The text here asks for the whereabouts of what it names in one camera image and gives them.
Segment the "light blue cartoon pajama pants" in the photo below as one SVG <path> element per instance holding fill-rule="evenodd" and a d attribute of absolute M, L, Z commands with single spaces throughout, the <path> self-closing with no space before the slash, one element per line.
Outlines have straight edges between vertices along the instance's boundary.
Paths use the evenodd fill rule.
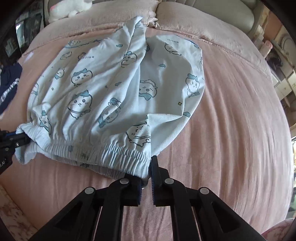
<path fill-rule="evenodd" d="M 71 40 L 32 88 L 30 143 L 16 150 L 118 179 L 149 177 L 151 158 L 182 131 L 205 88 L 202 49 L 177 35 L 148 37 L 141 18 L 114 33 Z"/>

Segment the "navy striped garment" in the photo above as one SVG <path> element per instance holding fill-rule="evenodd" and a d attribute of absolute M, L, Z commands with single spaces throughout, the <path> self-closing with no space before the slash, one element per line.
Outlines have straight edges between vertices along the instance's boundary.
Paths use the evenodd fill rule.
<path fill-rule="evenodd" d="M 23 68 L 19 63 L 5 66 L 1 70 L 0 114 L 3 114 L 10 102 L 15 97 L 22 70 Z"/>

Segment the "pink bed sheet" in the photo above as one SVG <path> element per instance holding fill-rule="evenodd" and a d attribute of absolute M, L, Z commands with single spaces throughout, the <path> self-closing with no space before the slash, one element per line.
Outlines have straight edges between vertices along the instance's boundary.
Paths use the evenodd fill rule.
<path fill-rule="evenodd" d="M 182 132 L 158 156 L 185 186 L 206 186 L 259 233 L 285 219 L 293 189 L 287 117 L 267 66 L 248 37 L 179 32 L 203 51 L 205 91 Z M 84 188 L 112 179 L 43 155 L 17 160 L 1 185 L 31 224 L 41 228 Z"/>

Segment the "black glass shelf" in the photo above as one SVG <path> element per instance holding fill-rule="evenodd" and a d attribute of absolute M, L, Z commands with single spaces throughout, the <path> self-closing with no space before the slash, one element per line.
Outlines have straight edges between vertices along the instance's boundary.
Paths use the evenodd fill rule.
<path fill-rule="evenodd" d="M 44 27 L 44 1 L 1 1 L 1 66 L 20 59 Z"/>

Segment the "white plush toy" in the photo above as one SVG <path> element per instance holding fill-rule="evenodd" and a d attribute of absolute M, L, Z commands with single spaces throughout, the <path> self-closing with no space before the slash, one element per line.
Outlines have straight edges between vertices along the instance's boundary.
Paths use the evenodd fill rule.
<path fill-rule="evenodd" d="M 57 20 L 75 16 L 78 13 L 87 11 L 92 7 L 92 0 L 64 0 L 51 6 L 49 9 L 49 23 Z"/>

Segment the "left checkered pink pillow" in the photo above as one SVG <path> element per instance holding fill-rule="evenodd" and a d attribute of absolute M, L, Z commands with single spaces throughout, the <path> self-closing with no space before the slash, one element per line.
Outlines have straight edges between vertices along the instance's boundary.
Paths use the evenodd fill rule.
<path fill-rule="evenodd" d="M 142 17 L 145 26 L 157 21 L 156 9 L 161 1 L 103 1 L 70 18 L 64 18 L 48 24 L 33 39 L 23 55 L 29 54 L 49 42 L 87 32 L 115 29 L 128 20 Z"/>

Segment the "checkered pink pillow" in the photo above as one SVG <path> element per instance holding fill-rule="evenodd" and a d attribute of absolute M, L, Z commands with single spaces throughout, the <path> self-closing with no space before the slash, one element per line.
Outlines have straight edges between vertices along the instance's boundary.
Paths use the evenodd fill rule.
<path fill-rule="evenodd" d="M 166 1 L 156 10 L 157 30 L 169 31 L 220 47 L 243 59 L 271 80 L 271 70 L 250 38 L 237 27 L 191 6 Z"/>
<path fill-rule="evenodd" d="M 23 55 L 29 54 L 49 42 L 87 32 L 115 29 L 128 20 L 142 17 L 145 26 L 157 21 L 156 9 L 161 1 L 103 1 L 70 18 L 64 18 L 48 24 L 33 39 Z"/>

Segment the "white bedside cabinet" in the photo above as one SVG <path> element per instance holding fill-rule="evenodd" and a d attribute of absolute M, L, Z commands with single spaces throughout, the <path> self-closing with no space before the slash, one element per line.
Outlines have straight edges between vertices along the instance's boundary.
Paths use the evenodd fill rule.
<path fill-rule="evenodd" d="M 259 50 L 264 40 L 264 31 L 257 27 L 253 43 Z M 285 108 L 295 100 L 295 42 L 282 26 L 275 39 L 269 40 L 273 48 L 265 58 L 272 76 L 273 87 Z"/>

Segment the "pink white bottle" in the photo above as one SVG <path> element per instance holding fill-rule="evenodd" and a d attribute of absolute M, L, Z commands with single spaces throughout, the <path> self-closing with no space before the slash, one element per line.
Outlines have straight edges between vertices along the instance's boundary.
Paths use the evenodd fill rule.
<path fill-rule="evenodd" d="M 263 58 L 266 58 L 272 48 L 273 44 L 271 43 L 271 41 L 266 40 L 264 43 L 262 43 L 261 47 L 259 48 L 259 52 L 260 54 L 262 54 Z"/>

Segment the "right checkered pink pillow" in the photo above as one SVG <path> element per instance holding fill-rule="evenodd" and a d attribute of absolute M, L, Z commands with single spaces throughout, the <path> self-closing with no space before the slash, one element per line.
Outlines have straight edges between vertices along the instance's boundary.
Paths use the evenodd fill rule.
<path fill-rule="evenodd" d="M 169 31 L 220 47 L 243 59 L 271 80 L 271 70 L 250 38 L 237 27 L 191 6 L 166 1 L 156 10 L 157 30 Z"/>

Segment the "beige padded headboard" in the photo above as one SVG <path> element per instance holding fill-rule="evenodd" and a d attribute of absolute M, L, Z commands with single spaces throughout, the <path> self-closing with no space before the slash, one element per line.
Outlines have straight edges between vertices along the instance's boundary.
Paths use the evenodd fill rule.
<path fill-rule="evenodd" d="M 229 23 L 242 32 L 252 37 L 259 25 L 263 13 L 261 1 L 241 0 L 196 0 L 196 1 L 174 1 L 190 8 L 198 9 L 212 15 L 226 23 Z"/>

